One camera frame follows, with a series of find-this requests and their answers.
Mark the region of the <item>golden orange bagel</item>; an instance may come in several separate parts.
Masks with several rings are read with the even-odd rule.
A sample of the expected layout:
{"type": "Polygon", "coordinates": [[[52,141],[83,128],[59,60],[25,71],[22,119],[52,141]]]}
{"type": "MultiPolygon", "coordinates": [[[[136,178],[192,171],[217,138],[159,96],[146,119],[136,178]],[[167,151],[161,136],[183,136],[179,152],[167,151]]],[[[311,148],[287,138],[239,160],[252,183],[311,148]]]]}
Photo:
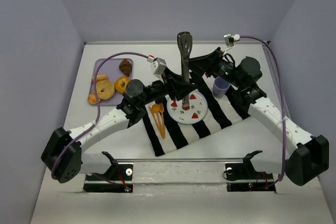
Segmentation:
{"type": "Polygon", "coordinates": [[[127,87],[127,84],[130,82],[130,78],[127,77],[127,76],[122,76],[122,77],[119,77],[115,83],[114,83],[114,86],[115,86],[115,90],[120,93],[120,94],[123,94],[126,90],[126,87],[127,87]]]}

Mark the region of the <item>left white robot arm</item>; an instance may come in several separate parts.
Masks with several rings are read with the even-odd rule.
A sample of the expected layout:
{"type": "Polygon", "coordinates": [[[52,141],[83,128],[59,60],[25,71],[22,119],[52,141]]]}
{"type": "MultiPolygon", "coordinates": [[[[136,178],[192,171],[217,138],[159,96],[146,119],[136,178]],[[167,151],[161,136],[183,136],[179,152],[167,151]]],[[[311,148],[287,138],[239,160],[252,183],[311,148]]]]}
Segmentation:
{"type": "Polygon", "coordinates": [[[41,160],[50,170],[52,179],[66,183],[79,174],[83,165],[82,155],[88,148],[137,124],[147,114],[147,104],[167,95],[179,101],[194,90],[194,84],[181,81],[175,74],[149,86],[133,79],[126,86],[122,102],[106,115],[97,115],[94,121],[71,130],[63,127],[54,130],[41,160]]]}

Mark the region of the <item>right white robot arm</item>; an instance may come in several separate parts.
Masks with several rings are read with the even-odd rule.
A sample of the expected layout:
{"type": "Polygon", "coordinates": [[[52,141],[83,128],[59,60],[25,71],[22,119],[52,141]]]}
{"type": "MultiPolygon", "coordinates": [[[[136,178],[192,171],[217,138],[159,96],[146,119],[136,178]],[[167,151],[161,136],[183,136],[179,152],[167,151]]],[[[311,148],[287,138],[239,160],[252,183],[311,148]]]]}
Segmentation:
{"type": "Polygon", "coordinates": [[[230,54],[217,48],[190,59],[189,68],[199,77],[221,77],[236,87],[232,96],[238,110],[258,120],[282,143],[280,161],[262,161],[261,151],[247,154],[244,161],[254,171],[286,175],[303,186],[329,168],[329,141],[323,135],[313,136],[279,111],[257,84],[262,72],[255,58],[244,57],[236,65],[230,54]]]}

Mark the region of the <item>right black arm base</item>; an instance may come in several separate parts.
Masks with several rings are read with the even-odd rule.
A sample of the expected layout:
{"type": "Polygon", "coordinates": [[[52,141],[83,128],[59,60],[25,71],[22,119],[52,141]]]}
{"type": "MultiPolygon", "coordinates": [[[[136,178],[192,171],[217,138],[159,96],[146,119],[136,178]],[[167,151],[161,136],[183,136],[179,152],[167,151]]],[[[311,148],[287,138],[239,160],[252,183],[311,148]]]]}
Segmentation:
{"type": "Polygon", "coordinates": [[[222,177],[227,181],[228,192],[276,192],[272,173],[255,171],[251,159],[262,151],[245,155],[241,163],[226,163],[222,177]]]}

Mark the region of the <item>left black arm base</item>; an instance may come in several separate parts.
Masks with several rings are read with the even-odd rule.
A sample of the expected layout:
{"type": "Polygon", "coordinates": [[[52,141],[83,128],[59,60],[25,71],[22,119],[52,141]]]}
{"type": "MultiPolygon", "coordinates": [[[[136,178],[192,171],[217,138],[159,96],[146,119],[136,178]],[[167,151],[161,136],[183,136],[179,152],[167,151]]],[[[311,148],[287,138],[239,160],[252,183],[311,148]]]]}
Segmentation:
{"type": "Polygon", "coordinates": [[[83,190],[87,193],[132,193],[133,164],[119,163],[108,152],[102,154],[110,166],[103,174],[86,174],[83,190]]]}

